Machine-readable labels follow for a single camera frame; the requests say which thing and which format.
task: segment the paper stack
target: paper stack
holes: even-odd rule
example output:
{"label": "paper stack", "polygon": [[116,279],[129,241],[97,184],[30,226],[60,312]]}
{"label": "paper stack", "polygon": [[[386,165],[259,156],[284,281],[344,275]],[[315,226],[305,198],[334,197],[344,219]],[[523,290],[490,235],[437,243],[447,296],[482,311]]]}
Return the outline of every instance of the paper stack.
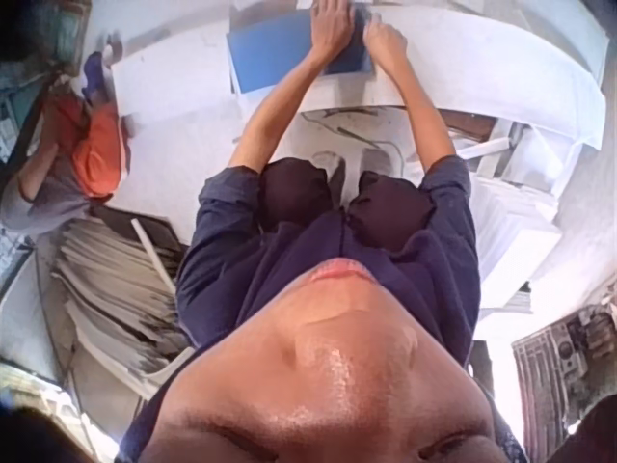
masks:
{"label": "paper stack", "polygon": [[[137,376],[166,368],[189,343],[174,294],[141,244],[95,220],[73,222],[63,238],[54,276],[67,288],[66,308],[79,340]],[[174,253],[157,252],[174,274]]]}
{"label": "paper stack", "polygon": [[470,208],[476,226],[481,308],[503,308],[561,238],[528,190],[474,177]]}

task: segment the man's hand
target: man's hand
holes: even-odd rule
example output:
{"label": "man's hand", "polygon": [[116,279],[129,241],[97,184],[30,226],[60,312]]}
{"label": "man's hand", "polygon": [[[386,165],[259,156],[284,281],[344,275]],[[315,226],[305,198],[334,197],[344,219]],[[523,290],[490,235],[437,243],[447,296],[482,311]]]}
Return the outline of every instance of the man's hand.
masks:
{"label": "man's hand", "polygon": [[311,54],[326,66],[349,44],[355,27],[349,0],[315,0],[311,10]]}
{"label": "man's hand", "polygon": [[378,14],[364,27],[364,45],[373,61],[392,79],[401,67],[409,65],[407,39],[396,29],[382,23]]}

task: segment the shirt sleeve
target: shirt sleeve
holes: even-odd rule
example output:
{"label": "shirt sleeve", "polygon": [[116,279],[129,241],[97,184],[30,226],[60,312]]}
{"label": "shirt sleeve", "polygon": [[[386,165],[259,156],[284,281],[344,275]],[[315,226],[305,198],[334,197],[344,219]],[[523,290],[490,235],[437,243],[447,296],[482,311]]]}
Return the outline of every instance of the shirt sleeve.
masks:
{"label": "shirt sleeve", "polygon": [[28,215],[33,204],[26,201],[19,191],[17,176],[7,184],[0,203],[0,223],[13,232],[26,232]]}
{"label": "shirt sleeve", "polygon": [[469,327],[463,330],[460,321],[449,317],[443,320],[443,335],[452,341],[470,337],[479,314],[481,281],[469,210],[471,181],[465,161],[458,156],[443,159],[429,170],[420,189],[430,194],[436,207],[427,229],[437,236],[447,259],[447,279],[451,279],[455,294],[451,305],[460,308]]}
{"label": "shirt sleeve", "polygon": [[247,167],[224,169],[205,182],[193,241],[178,273],[179,310],[219,277],[238,248],[259,236],[258,190],[259,174]]}
{"label": "shirt sleeve", "polygon": [[475,254],[475,228],[469,210],[471,180],[465,161],[458,156],[442,159],[426,174],[420,190],[429,193],[436,207],[428,228],[445,242],[465,241]]}

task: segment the person's arm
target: person's arm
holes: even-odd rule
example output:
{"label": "person's arm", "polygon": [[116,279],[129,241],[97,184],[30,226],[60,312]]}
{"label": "person's arm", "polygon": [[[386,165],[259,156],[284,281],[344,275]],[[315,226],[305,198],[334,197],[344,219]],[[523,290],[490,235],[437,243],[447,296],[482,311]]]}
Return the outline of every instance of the person's arm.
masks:
{"label": "person's arm", "polygon": [[17,173],[19,193],[28,203],[34,202],[57,156],[57,144],[40,147]]}
{"label": "person's arm", "polygon": [[349,0],[317,0],[311,10],[312,50],[269,94],[247,124],[230,167],[261,173],[298,112],[310,84],[348,44],[354,32]]}
{"label": "person's arm", "polygon": [[442,115],[422,89],[407,58],[407,40],[374,14],[364,30],[364,43],[373,60],[392,80],[407,107],[424,172],[456,154]]}

